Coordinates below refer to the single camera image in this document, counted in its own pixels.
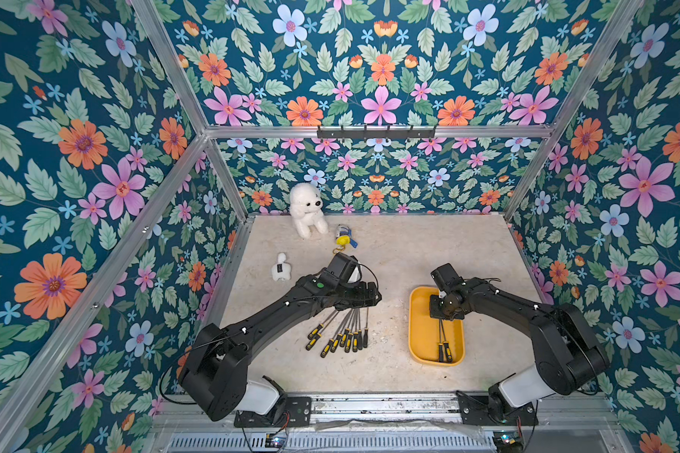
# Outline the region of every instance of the light blue flower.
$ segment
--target light blue flower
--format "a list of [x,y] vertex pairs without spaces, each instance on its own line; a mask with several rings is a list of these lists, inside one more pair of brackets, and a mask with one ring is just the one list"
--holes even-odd
[[45,86],[48,87],[49,98],[55,98],[56,101],[60,101],[61,98],[64,98],[66,96],[65,94],[61,93],[60,85],[51,85],[49,83],[46,83]]
[[25,107],[26,109],[31,109],[33,114],[37,114],[38,112],[45,112],[45,109],[40,106],[41,104],[43,104],[43,101],[41,101],[40,99],[36,99],[35,101],[33,101],[32,98],[26,94],[25,101],[26,103],[23,104],[23,107]]
[[0,215],[0,236],[4,236],[6,231],[8,233],[14,233],[15,230],[10,228],[12,225],[15,225],[15,220],[8,222],[8,217]]
[[408,38],[408,30],[399,30],[398,31],[398,36],[395,37],[396,41],[400,41],[401,44],[405,43],[406,39]]
[[66,200],[66,204],[58,208],[58,211],[61,213],[65,213],[65,218],[70,219],[75,215],[75,208],[77,208],[75,204],[70,204],[68,200]]
[[204,35],[206,39],[214,38],[214,35],[212,34],[214,33],[214,31],[211,28],[207,28],[206,25],[202,25],[201,27],[202,27],[201,34]]
[[71,245],[70,242],[70,236],[66,236],[65,239],[61,239],[60,236],[55,237],[56,242],[58,243],[57,246],[53,247],[53,251],[60,251],[61,255],[66,254],[66,250],[70,250],[73,248],[73,245]]
[[0,311],[0,318],[3,319],[5,325],[10,324],[12,318],[20,317],[20,313],[18,313],[20,304],[11,305],[10,302],[5,302],[3,307],[5,307],[5,310]]
[[372,37],[372,30],[363,30],[363,36],[360,37],[365,43],[375,41],[376,39]]

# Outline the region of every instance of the aluminum frame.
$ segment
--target aluminum frame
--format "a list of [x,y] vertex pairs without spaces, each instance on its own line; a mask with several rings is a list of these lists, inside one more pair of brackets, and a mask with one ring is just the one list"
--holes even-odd
[[599,77],[602,67],[607,63],[610,55],[612,55],[615,47],[617,47],[617,43],[622,38],[628,25],[632,22],[637,10],[643,5],[643,2],[643,0],[620,0],[617,7],[615,7],[594,49],[589,54],[587,64],[584,65],[580,76],[575,80],[569,94],[564,98],[562,106],[554,116],[552,136],[545,139],[539,149],[536,150],[534,158],[526,168],[526,172],[524,172],[524,176],[521,177],[519,184],[514,188],[511,202],[504,210],[504,218],[507,222],[511,222],[522,200],[532,189],[536,177],[549,159],[552,150],[559,143],[564,130],[574,118],[581,102],[592,87],[592,84],[597,80],[597,77]]
[[18,432],[30,419],[65,366],[68,356],[80,343],[113,287],[146,240],[146,232],[153,228],[156,219],[174,198],[206,145],[207,139],[198,136],[187,147],[0,406],[0,453],[10,448]]

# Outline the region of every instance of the small blue flower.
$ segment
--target small blue flower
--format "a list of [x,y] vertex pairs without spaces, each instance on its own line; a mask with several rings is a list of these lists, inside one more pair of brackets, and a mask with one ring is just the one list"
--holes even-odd
[[189,37],[186,35],[186,30],[183,28],[175,28],[174,32],[176,33],[176,39],[180,39],[182,43],[189,40]]
[[408,30],[399,30],[398,36],[395,37],[395,40],[400,41],[401,44],[404,44],[406,39],[410,39],[408,38]]
[[77,208],[75,204],[70,204],[68,200],[66,200],[66,204],[58,208],[58,211],[61,213],[65,213],[65,218],[70,219],[75,215],[75,208]]
[[91,23],[97,23],[99,21],[98,13],[93,11],[90,6],[85,7],[84,14],[88,19],[91,19]]
[[46,83],[45,86],[48,87],[48,97],[49,98],[56,98],[56,101],[60,101],[61,98],[64,98],[66,95],[61,93],[61,86],[60,85],[51,85],[49,83]]
[[375,41],[376,39],[372,37],[372,30],[363,30],[363,36],[360,37],[365,43]]
[[106,338],[99,341],[99,354],[103,354],[104,352],[109,351],[109,346],[111,346],[111,343],[113,341],[109,340],[109,336],[106,335]]
[[5,302],[3,307],[5,307],[5,310],[0,312],[0,318],[3,319],[5,325],[10,324],[12,318],[20,317],[20,313],[18,313],[20,304],[11,305],[10,302]]
[[14,233],[15,230],[10,228],[12,225],[15,225],[15,220],[8,222],[8,217],[0,215],[0,236],[4,236],[6,231],[8,233]]
[[308,19],[308,23],[303,25],[303,27],[307,28],[308,33],[316,32],[317,31],[317,23],[312,22],[312,19]]
[[214,38],[214,35],[212,34],[214,31],[211,28],[207,28],[206,25],[202,25],[202,28],[201,34],[204,35],[206,39]]
[[78,366],[83,370],[86,371],[88,368],[91,367],[91,358],[85,354],[83,354],[83,360],[78,363]]
[[109,427],[104,426],[103,428],[99,428],[99,435],[96,436],[96,438],[93,440],[96,442],[98,445],[103,445],[104,441],[108,439],[109,437]]
[[569,32],[569,25],[564,24],[562,28],[557,28],[557,37],[564,38]]
[[30,98],[27,94],[25,95],[25,101],[27,101],[25,104],[23,104],[23,107],[26,109],[31,109],[33,114],[37,114],[38,112],[45,112],[45,109],[41,107],[40,105],[43,104],[43,101],[40,99],[36,99],[35,101]]
[[73,248],[73,245],[69,244],[70,236],[66,236],[65,239],[61,239],[60,236],[56,236],[55,239],[58,245],[53,247],[53,251],[60,250],[61,255],[65,255],[66,250],[70,250]]

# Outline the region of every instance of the screwdriver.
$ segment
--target screwdriver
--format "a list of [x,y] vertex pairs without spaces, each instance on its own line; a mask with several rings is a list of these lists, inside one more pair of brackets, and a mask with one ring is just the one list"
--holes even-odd
[[308,334],[308,340],[312,340],[320,331],[322,331],[325,328],[327,324],[332,322],[336,314],[338,314],[337,310],[330,313],[330,316],[328,316],[328,318],[325,321],[322,321],[320,324],[317,324],[317,327],[314,328],[312,332]]
[[448,339],[446,338],[446,331],[443,328],[443,320],[441,322],[441,332],[443,333],[443,350],[446,355],[446,363],[453,363],[453,356],[451,355],[451,346],[448,344]]

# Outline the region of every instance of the green leaf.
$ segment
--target green leaf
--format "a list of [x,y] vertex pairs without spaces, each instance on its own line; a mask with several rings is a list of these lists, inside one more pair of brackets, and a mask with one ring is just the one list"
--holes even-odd
[[4,159],[13,170],[17,170],[22,155],[20,140],[15,138],[15,133],[10,128],[0,124],[0,159]]

